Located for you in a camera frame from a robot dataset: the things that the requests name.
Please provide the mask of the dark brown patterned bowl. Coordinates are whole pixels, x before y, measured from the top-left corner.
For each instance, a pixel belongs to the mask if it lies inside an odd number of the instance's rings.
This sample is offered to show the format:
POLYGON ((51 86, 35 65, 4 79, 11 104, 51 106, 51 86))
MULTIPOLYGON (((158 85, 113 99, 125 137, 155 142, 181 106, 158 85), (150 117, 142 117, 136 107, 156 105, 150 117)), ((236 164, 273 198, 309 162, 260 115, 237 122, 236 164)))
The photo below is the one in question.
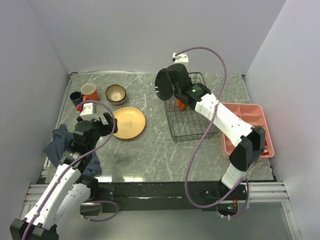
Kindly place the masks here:
POLYGON ((105 96, 111 104, 119 106, 125 102, 127 92, 121 85, 113 84, 107 87, 105 96))

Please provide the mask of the dark blue mug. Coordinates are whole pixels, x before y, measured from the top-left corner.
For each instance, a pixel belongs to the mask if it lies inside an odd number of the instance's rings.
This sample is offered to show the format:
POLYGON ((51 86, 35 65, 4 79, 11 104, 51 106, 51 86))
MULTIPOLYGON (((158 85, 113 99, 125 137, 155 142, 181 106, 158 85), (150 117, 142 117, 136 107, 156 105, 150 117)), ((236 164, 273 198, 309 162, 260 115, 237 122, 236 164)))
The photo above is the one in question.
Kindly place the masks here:
POLYGON ((77 105, 82 103, 83 95, 79 91, 74 91, 69 95, 69 99, 71 100, 72 104, 76 107, 77 105))

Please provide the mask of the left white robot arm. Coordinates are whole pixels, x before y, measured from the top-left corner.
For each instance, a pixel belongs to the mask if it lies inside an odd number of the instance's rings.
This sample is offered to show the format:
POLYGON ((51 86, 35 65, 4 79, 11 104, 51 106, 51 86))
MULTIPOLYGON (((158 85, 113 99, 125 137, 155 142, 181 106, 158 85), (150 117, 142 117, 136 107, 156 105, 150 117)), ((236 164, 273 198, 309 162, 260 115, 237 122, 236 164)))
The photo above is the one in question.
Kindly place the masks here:
POLYGON ((100 137, 111 137, 117 129, 117 120, 112 113, 103 114, 107 123, 94 116, 90 120, 77 118, 73 139, 62 154, 55 176, 35 206, 10 225, 14 240, 57 240, 58 227, 73 207, 100 197, 98 180, 84 175, 84 171, 98 150, 100 137))

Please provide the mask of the beige plate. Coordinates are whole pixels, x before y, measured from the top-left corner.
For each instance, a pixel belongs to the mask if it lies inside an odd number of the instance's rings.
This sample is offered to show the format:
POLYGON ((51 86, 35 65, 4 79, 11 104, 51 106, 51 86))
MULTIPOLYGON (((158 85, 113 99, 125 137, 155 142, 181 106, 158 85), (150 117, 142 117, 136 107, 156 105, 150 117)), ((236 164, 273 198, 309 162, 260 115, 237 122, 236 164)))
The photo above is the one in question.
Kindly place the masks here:
POLYGON ((117 109, 113 115, 117 119, 117 133, 113 135, 119 139, 135 138, 145 129, 145 115, 137 108, 122 107, 117 109))

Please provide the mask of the black plate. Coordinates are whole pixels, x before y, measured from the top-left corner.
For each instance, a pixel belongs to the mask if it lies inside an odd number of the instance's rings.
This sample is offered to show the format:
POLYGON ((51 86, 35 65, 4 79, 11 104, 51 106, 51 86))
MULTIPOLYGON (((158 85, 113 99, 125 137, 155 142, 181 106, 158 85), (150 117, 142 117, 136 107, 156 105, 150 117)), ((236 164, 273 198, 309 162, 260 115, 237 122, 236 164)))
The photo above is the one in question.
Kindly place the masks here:
POLYGON ((172 84, 169 79, 168 70, 166 68, 161 69, 155 78, 155 93, 162 101, 169 100, 173 95, 172 84))

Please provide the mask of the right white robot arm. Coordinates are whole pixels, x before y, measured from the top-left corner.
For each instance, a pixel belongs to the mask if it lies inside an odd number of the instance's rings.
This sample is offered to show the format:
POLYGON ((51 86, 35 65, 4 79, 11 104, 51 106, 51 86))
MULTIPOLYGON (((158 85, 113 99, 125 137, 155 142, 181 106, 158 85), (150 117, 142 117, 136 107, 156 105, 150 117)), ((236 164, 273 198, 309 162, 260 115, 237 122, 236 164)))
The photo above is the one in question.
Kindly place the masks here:
POLYGON ((265 130, 260 125, 254 127, 240 119, 201 82, 192 82, 183 64, 173 64, 164 72, 175 97, 213 121, 212 124, 223 132, 235 147, 229 156, 230 165, 219 186, 220 196, 231 199, 237 192, 237 182, 265 151, 265 130))

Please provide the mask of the orange mug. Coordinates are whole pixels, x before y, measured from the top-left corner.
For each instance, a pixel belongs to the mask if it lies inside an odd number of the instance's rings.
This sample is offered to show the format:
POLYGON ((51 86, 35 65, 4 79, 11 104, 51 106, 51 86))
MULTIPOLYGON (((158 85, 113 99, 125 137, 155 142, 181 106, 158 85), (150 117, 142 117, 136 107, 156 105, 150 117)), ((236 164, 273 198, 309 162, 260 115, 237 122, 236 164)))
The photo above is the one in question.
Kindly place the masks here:
POLYGON ((84 84, 81 87, 80 92, 82 93, 83 101, 99 101, 97 87, 93 83, 84 84))

